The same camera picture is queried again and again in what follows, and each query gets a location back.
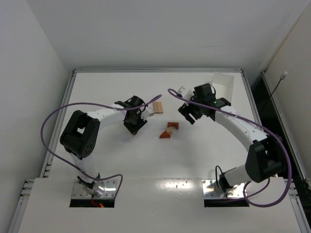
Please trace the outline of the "engraved light wood block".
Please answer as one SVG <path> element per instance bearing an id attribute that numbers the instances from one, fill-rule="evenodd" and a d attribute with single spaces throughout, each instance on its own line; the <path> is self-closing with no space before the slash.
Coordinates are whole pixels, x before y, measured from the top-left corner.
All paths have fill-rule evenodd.
<path id="1" fill-rule="evenodd" d="M 159 106 L 157 101 L 153 102 L 153 111 L 155 114 L 159 114 Z"/>

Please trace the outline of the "red-brown arch wood block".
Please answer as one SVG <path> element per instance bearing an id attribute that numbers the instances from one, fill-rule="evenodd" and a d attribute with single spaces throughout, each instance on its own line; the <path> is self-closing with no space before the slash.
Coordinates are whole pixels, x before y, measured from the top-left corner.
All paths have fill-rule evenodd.
<path id="1" fill-rule="evenodd" d="M 173 127 L 176 130 L 178 130 L 179 129 L 179 123 L 178 122 L 168 122 L 167 127 Z"/>

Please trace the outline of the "short light wood block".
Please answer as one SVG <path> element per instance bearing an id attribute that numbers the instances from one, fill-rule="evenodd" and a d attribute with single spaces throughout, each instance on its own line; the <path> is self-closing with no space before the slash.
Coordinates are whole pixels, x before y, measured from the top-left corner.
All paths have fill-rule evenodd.
<path id="1" fill-rule="evenodd" d="M 169 127 L 166 129 L 166 132 L 171 135 L 173 133 L 173 129 Z"/>

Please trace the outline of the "red-brown triangle wood block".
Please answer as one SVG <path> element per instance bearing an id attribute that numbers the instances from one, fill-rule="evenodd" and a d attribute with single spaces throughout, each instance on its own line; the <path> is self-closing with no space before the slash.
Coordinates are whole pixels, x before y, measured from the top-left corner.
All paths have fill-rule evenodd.
<path id="1" fill-rule="evenodd" d="M 170 138 L 171 135 L 167 132 L 167 131 L 164 131 L 160 136 L 159 138 L 160 139 L 167 139 L 167 138 Z"/>

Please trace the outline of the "white perforated box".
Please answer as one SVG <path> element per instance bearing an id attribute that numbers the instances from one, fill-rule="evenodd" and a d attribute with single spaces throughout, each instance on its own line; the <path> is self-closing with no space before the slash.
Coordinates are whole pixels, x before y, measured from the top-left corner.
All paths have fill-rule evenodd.
<path id="1" fill-rule="evenodd" d="M 212 77 L 212 86 L 216 89 L 217 98 L 225 98 L 232 102 L 234 76 L 215 72 Z"/>

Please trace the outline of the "long light wood block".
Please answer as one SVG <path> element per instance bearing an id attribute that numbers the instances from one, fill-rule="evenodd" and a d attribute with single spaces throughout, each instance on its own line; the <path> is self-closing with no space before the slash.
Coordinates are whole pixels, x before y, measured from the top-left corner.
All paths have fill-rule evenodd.
<path id="1" fill-rule="evenodd" d="M 162 113 L 164 113 L 164 111 L 163 111 L 163 106 L 162 106 L 162 102 L 158 102 L 157 103 L 157 107 L 158 107 L 158 113 L 159 114 L 162 114 Z"/>

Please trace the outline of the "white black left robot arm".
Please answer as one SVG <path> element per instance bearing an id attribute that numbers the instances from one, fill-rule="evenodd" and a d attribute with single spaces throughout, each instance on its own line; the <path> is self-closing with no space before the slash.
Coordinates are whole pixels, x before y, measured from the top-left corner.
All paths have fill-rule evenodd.
<path id="1" fill-rule="evenodd" d="M 136 135 L 147 123 L 147 118 L 154 114 L 152 108 L 142 106 L 143 104 L 141 98 L 133 96 L 124 102 L 117 101 L 108 108 L 91 112 L 76 110 L 71 115 L 60 136 L 60 144 L 81 169 L 77 176 L 78 182 L 90 194 L 98 195 L 104 190 L 102 181 L 93 180 L 100 178 L 92 158 L 99 131 L 114 123 L 123 122 L 126 129 Z"/>

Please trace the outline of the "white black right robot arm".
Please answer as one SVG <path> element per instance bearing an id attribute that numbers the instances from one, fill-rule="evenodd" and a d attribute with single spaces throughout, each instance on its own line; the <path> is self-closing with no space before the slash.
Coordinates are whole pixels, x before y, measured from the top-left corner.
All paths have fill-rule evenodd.
<path id="1" fill-rule="evenodd" d="M 193 91 L 182 86 L 177 95 L 186 100 L 178 111 L 190 124 L 202 116 L 209 117 L 235 136 L 247 151 L 245 164 L 220 174 L 216 183 L 223 192 L 241 183 L 260 183 L 287 168 L 279 143 L 253 123 L 239 119 L 227 99 L 216 97 L 212 85 L 199 85 Z"/>

